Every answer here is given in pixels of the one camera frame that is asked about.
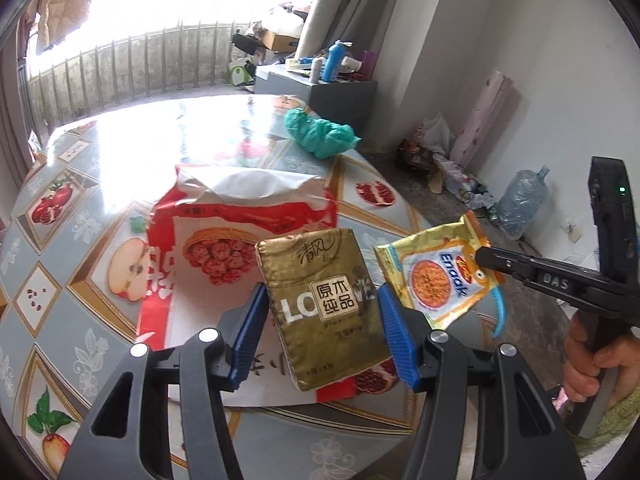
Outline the right hand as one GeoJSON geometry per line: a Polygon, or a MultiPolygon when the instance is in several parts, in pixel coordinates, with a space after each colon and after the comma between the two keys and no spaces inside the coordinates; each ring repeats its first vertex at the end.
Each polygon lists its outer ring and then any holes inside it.
{"type": "Polygon", "coordinates": [[[564,344],[563,388],[571,401],[584,403],[598,393],[598,376],[602,370],[617,368],[616,384],[608,400],[608,406],[612,408],[639,387],[639,339],[633,334],[626,334],[597,352],[587,349],[587,339],[580,312],[576,312],[568,326],[564,344]]]}

